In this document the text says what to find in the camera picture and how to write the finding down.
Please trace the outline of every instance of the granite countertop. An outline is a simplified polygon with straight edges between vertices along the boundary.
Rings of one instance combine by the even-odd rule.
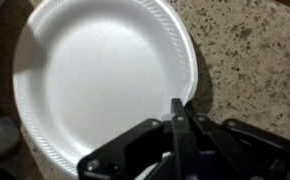
[[[6,1],[0,10],[0,108],[16,119],[13,52],[22,26],[40,1]],[[196,47],[200,82],[192,102],[195,109],[218,123],[237,118],[290,139],[290,7],[271,0],[170,2]],[[43,177],[66,179],[21,129]],[[10,166],[24,161],[27,167],[22,158],[16,156]]]

